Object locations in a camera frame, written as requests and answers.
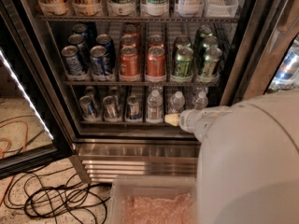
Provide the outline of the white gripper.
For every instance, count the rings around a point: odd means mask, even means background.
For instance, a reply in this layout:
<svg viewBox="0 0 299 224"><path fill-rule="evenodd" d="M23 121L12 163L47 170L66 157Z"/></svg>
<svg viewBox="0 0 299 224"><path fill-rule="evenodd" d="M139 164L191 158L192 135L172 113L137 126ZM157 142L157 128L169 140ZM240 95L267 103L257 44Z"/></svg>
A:
<svg viewBox="0 0 299 224"><path fill-rule="evenodd" d="M168 114L164 121L172 126L179 126L183 131L192 133L198 141L202 141L208 128L217 118L231 112L229 106L209 107L202 110L188 109L181 114Z"/></svg>

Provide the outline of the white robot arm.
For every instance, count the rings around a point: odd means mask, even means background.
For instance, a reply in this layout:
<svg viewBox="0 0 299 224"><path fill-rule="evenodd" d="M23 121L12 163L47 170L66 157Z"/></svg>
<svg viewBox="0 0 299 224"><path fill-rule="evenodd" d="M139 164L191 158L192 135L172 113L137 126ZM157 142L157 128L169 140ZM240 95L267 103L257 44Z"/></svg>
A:
<svg viewBox="0 0 299 224"><path fill-rule="evenodd" d="M201 143L196 224L299 224L299 90L164 121Z"/></svg>

